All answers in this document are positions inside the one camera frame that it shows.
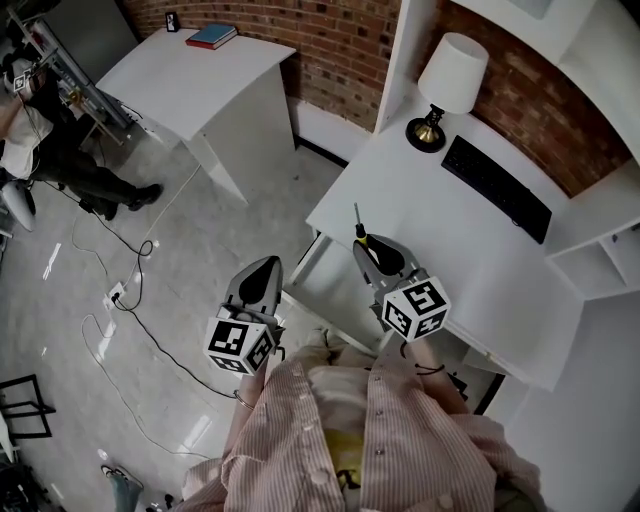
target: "white lampshade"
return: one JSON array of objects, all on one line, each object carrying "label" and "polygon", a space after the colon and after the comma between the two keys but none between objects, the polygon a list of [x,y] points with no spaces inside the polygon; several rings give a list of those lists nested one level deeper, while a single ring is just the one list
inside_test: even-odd
[{"label": "white lampshade", "polygon": [[445,112],[466,114],[476,102],[488,61],[489,53],[481,44],[449,32],[424,68],[418,89]]}]

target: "black cable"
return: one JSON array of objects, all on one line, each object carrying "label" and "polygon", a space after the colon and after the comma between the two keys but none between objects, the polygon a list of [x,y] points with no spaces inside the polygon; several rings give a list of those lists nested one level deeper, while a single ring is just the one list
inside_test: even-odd
[{"label": "black cable", "polygon": [[[75,199],[73,199],[73,197],[65,194],[62,190],[57,189],[56,187],[54,187],[50,183],[47,183],[47,185],[49,185],[54,190],[57,190],[58,192],[64,194],[65,196],[67,196],[72,201],[74,201],[76,203],[79,203],[79,201],[76,201]],[[144,283],[144,274],[142,273],[142,264],[141,264],[140,258],[146,258],[147,256],[149,256],[153,252],[153,242],[151,240],[145,240],[144,242],[142,242],[142,245],[140,246],[140,250],[136,251],[133,247],[131,247],[131,245],[129,245],[129,243],[126,240],[124,240],[120,235],[118,235],[118,233],[116,233],[113,229],[111,229],[104,222],[102,222],[102,219],[100,217],[98,217],[95,213],[93,213],[93,215],[95,215],[96,219],[98,219],[100,221],[100,224],[102,224],[110,233],[112,233],[118,240],[120,240],[127,247],[127,249],[129,249],[131,252],[135,253],[136,256],[137,256],[136,266],[138,267],[138,272],[140,272],[140,295],[138,297],[138,301],[136,302],[136,305],[133,306],[132,308],[127,308],[120,301],[119,297],[117,297],[117,296],[115,296],[115,298],[114,297],[109,297],[111,300],[113,300],[113,304],[116,307],[116,309],[118,311],[124,311],[125,313],[131,313],[135,317],[136,321],[140,324],[140,327],[142,327],[142,329],[144,329],[144,332],[147,333],[147,336],[149,336],[149,338],[151,338],[151,340],[155,343],[156,347],[158,347],[158,350],[160,352],[162,352],[163,354],[165,354],[167,357],[169,357],[176,364],[176,366],[179,366],[185,372],[187,372],[192,379],[197,381],[199,384],[201,384],[202,386],[207,388],[212,393],[215,393],[217,395],[223,396],[225,398],[231,398],[231,399],[235,400],[236,399],[235,396],[228,395],[226,393],[223,393],[222,391],[218,391],[216,389],[213,389],[212,387],[207,386],[198,377],[196,377],[191,372],[191,370],[189,370],[187,367],[181,365],[178,361],[176,361],[175,357],[173,357],[169,352],[167,352],[166,350],[164,350],[160,346],[160,344],[158,343],[158,340],[155,339],[155,337],[149,332],[149,330],[146,328],[146,326],[140,321],[140,318],[138,318],[138,315],[136,315],[134,309],[136,309],[140,305],[140,303],[142,302],[142,287],[143,287],[143,283]],[[144,246],[146,244],[151,244],[151,247],[149,248],[148,252],[143,252],[142,249],[144,248]]]},{"label": "black cable", "polygon": [[44,183],[45,185],[49,185],[53,190],[56,190],[58,192],[60,192],[61,194],[67,196],[69,199],[71,199],[74,203],[76,204],[80,204],[80,201],[78,201],[77,199],[74,199],[73,197],[71,197],[69,194],[65,193],[64,191],[60,190],[57,187],[54,187],[51,183],[49,183],[48,181],[43,181],[42,183]]},{"label": "black cable", "polygon": [[98,146],[100,147],[100,154],[102,154],[102,167],[107,166],[107,159],[104,157],[104,150],[102,149],[102,142],[100,142],[100,135],[96,139],[98,141]]},{"label": "black cable", "polygon": [[[120,299],[116,299],[116,302],[119,302],[121,305],[123,305],[123,304],[122,304],[122,302],[120,302]],[[202,386],[204,386],[204,387],[205,387],[205,388],[207,388],[209,391],[212,391],[213,393],[215,393],[215,394],[217,394],[217,395],[223,396],[223,397],[225,397],[225,398],[231,398],[231,399],[233,399],[233,400],[235,400],[235,399],[236,399],[236,397],[235,397],[235,396],[233,396],[233,395],[227,395],[226,393],[223,393],[222,391],[218,391],[218,390],[216,390],[216,389],[213,389],[213,388],[211,388],[211,387],[207,386],[207,385],[206,385],[204,382],[202,382],[198,377],[196,377],[196,376],[191,372],[191,370],[189,370],[189,368],[187,368],[186,366],[181,365],[178,361],[176,361],[175,357],[173,357],[169,352],[167,352],[166,350],[164,350],[164,349],[160,346],[160,344],[158,343],[158,340],[156,340],[156,339],[155,339],[155,337],[153,336],[153,334],[151,334],[151,333],[149,332],[149,330],[146,328],[146,326],[145,326],[145,325],[140,321],[140,318],[138,318],[138,315],[136,315],[135,311],[133,311],[133,309],[134,309],[134,308],[131,308],[131,309],[120,309],[120,308],[118,308],[118,309],[119,309],[120,311],[126,311],[127,313],[131,313],[131,314],[135,317],[135,319],[136,319],[136,321],[138,322],[138,324],[140,324],[140,327],[142,327],[142,329],[144,329],[144,332],[146,332],[146,333],[147,333],[147,336],[149,336],[149,338],[151,338],[151,339],[153,340],[153,342],[155,343],[156,347],[158,347],[158,350],[159,350],[160,352],[162,352],[164,355],[166,355],[167,357],[169,357],[169,358],[170,358],[170,359],[171,359],[171,360],[176,364],[176,366],[179,366],[179,367],[180,367],[180,368],[182,368],[185,372],[187,372],[187,373],[191,376],[191,378],[192,378],[192,379],[194,379],[195,381],[199,382]]]},{"label": "black cable", "polygon": [[[407,342],[403,342],[402,345],[400,346],[400,355],[406,359],[407,356],[404,355],[404,348],[407,346]],[[444,370],[445,366],[443,364],[441,364],[440,366],[438,366],[437,368],[429,368],[428,366],[420,366],[418,363],[415,364],[416,368],[421,368],[423,370],[429,370],[428,372],[425,373],[416,373],[416,375],[433,375],[434,373],[438,373],[441,372],[442,370]]]},{"label": "black cable", "polygon": [[[113,236],[115,236],[118,240],[120,240],[124,245],[127,246],[127,249],[129,249],[132,253],[137,254],[138,256],[142,256],[143,258],[146,258],[147,256],[149,256],[152,252],[153,252],[153,242],[151,240],[145,240],[144,242],[142,242],[142,245],[140,246],[139,250],[135,250],[133,247],[131,247],[129,245],[129,243],[124,240],[118,233],[116,233],[113,229],[111,229],[109,226],[107,226],[100,217],[98,217],[98,215],[93,212],[92,215],[94,215],[96,217],[96,219],[98,219],[98,221],[100,221],[100,224],[102,224],[106,230],[110,231]],[[142,253],[142,248],[145,246],[146,243],[150,243],[151,244],[151,248],[149,249],[149,252],[147,253]]]}]

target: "black pants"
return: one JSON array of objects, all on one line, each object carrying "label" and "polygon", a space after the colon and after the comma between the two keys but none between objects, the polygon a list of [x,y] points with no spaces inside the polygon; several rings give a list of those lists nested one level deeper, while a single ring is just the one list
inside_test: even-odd
[{"label": "black pants", "polygon": [[30,178],[67,185],[96,213],[104,214],[114,203],[130,205],[139,197],[136,187],[118,178],[106,167],[99,167],[93,157],[68,142],[62,127],[54,128],[34,152],[36,170]]}]

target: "brick wall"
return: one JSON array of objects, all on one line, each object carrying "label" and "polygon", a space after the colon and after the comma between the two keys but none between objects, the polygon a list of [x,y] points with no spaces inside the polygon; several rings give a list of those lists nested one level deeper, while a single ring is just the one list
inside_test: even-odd
[{"label": "brick wall", "polygon": [[143,37],[176,11],[184,28],[235,25],[240,34],[298,50],[282,64],[285,89],[373,131],[401,0],[124,0]]},{"label": "brick wall", "polygon": [[473,114],[533,160],[570,196],[631,157],[606,118],[559,69],[519,39],[464,7],[441,0],[416,77],[446,32],[489,52]]}]

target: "black keyboard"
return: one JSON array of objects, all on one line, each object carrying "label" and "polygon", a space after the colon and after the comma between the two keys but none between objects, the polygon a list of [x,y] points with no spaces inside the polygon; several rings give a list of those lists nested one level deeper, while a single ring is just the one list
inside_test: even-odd
[{"label": "black keyboard", "polygon": [[442,167],[480,192],[536,242],[544,242],[551,210],[478,148],[456,135]]}]

